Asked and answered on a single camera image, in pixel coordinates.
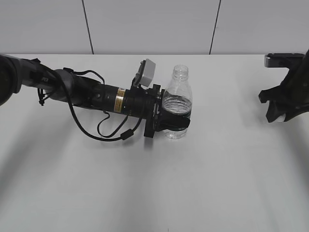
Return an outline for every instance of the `white table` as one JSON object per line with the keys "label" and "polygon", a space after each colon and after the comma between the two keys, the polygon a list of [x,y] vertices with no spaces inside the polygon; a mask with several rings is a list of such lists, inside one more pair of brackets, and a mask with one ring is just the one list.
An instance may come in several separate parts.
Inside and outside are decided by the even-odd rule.
{"label": "white table", "polygon": [[[163,87],[173,66],[185,64],[192,123],[175,141],[161,133],[144,139],[143,122],[128,141],[101,143],[79,131],[66,103],[41,107],[36,89],[22,87],[0,107],[0,231],[309,231],[308,115],[268,124],[258,99],[285,69],[264,68],[260,55],[16,56],[93,69],[124,88],[145,58],[157,64],[154,84]],[[77,115],[92,133],[104,117]],[[105,133],[123,117],[113,114]]]}

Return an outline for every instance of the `gold label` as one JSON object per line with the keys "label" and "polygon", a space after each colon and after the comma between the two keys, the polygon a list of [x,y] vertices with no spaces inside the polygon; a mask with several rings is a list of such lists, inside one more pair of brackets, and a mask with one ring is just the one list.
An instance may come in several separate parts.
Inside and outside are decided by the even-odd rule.
{"label": "gold label", "polygon": [[114,106],[114,112],[121,113],[122,108],[122,102],[124,100],[126,90],[123,88],[118,88],[116,100],[115,100],[115,106]]}

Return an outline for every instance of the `robotic arm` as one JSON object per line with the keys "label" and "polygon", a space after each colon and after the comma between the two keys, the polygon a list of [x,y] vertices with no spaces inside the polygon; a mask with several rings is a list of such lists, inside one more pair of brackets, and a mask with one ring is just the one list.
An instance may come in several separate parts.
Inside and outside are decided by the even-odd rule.
{"label": "robotic arm", "polygon": [[[84,77],[87,73],[94,73],[103,83]],[[40,104],[45,100],[67,102],[80,130],[87,136],[99,141],[125,140],[134,134],[142,119],[146,120],[144,136],[153,138],[155,131],[177,130],[187,128],[190,119],[174,115],[162,107],[164,90],[160,92],[159,85],[148,87],[155,73],[155,63],[146,59],[141,62],[140,68],[132,81],[130,89],[109,86],[95,71],[75,72],[69,68],[52,70],[38,59],[19,59],[7,55],[0,55],[0,105],[4,104],[13,93],[18,93],[21,86],[35,87],[38,89]],[[102,110],[126,115],[125,120],[110,136],[96,137],[88,133],[80,124],[75,107]],[[122,127],[128,116],[139,118],[136,126],[123,132],[120,137],[113,137]]]}
{"label": "robotic arm", "polygon": [[265,66],[269,68],[288,68],[285,79],[279,86],[262,90],[261,103],[269,101],[266,114],[268,122],[283,117],[287,122],[309,111],[309,51],[303,54],[268,54]]}

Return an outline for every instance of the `bottle neck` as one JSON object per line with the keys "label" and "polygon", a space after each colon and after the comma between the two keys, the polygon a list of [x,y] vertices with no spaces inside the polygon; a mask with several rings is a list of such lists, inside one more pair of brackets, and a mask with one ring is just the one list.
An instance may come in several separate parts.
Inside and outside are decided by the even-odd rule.
{"label": "bottle neck", "polygon": [[187,81],[189,79],[189,69],[185,65],[176,65],[174,67],[173,80],[175,81]]}

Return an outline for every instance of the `clear plastic bottle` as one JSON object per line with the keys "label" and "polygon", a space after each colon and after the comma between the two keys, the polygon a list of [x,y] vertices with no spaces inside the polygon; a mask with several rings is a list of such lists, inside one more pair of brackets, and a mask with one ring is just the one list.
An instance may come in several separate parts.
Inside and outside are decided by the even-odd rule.
{"label": "clear plastic bottle", "polygon": [[[166,111],[176,115],[190,117],[192,109],[192,90],[188,82],[189,69],[185,65],[174,67],[172,80],[165,89],[162,105]],[[179,139],[185,136],[187,129],[179,131],[164,131],[170,139]]]}

